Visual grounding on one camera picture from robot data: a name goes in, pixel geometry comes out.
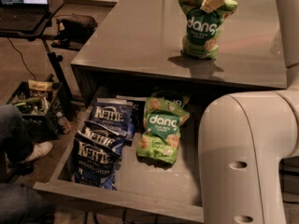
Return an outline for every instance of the laptop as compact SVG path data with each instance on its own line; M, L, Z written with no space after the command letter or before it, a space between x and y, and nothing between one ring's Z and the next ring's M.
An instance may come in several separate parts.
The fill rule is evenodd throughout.
M0 32L33 33L49 15L49 0L0 0Z

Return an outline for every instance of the brown floor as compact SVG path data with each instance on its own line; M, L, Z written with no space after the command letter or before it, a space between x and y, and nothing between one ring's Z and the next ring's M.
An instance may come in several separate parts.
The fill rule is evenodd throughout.
M99 25L109 13L112 7L100 7L100 6L88 6L88 5L76 5L65 4L57 15L70 15L72 13L91 15L93 16ZM50 46L51 39L57 33L57 27L55 26L55 19L53 19L53 26L48 28L45 32L45 36L48 38L48 44ZM47 53L40 39L29 42L22 39L10 39L13 45L19 49L23 55L28 68L36 75L36 80L44 80L48 74L53 73L50 61ZM26 70L24 64L21 61L20 54L12 48L11 44L6 38L0 38L0 85L1 95L0 104L5 104L9 95L15 91L20 82L33 78L32 75ZM63 68L64 75L67 79L67 83L76 96L79 96L78 86L73 76L70 63L76 56L77 52L66 49L53 49L57 55L63 56L61 67ZM67 144L72 140L75 131L77 130L77 120L72 122L72 133L62 135L61 139L54 140L54 149L42 160L35 162L35 171L30 175L19 176L15 182L23 183L30 187L38 182L48 182L55 170L55 167L64 154L64 150ZM299 196L284 193L284 198L289 201L299 201ZM285 203L286 218L288 224L299 224L299 205ZM96 215L96 218L101 224L119 224L123 223L121 220L122 209L103 210L101 214ZM136 212L129 210L127 214L128 220L139 220L140 223L154 223L155 217L146 213ZM93 214L86 214L80 210L71 210L66 207L57 207L56 212L56 224L65 223L96 223L93 219ZM159 217L157 223L187 223L184 221L174 220L172 218Z

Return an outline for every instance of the person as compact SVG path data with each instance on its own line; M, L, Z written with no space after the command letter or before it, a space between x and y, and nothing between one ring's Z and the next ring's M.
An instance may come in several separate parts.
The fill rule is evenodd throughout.
M6 152L8 167L32 163L53 148L52 142L34 145L14 105L0 105L0 150ZM20 184L0 183L0 223L54 223L54 206L35 190Z

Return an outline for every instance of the shoe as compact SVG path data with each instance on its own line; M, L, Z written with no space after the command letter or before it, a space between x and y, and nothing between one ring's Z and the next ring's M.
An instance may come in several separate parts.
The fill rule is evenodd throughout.
M33 152L27 156L27 158L24 161L7 161L8 168L15 168L19 166L23 166L25 163L33 162L36 160L39 160L46 155L48 155L53 149L53 143L52 142L43 142L40 144L34 145Z

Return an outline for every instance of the person's leg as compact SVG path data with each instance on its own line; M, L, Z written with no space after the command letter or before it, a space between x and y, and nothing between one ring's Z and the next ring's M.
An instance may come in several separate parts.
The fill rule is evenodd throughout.
M14 105L0 105L0 149L10 161L23 161L33 152L33 144L22 124L20 110Z
M0 184L0 223L54 223L54 206L24 185Z

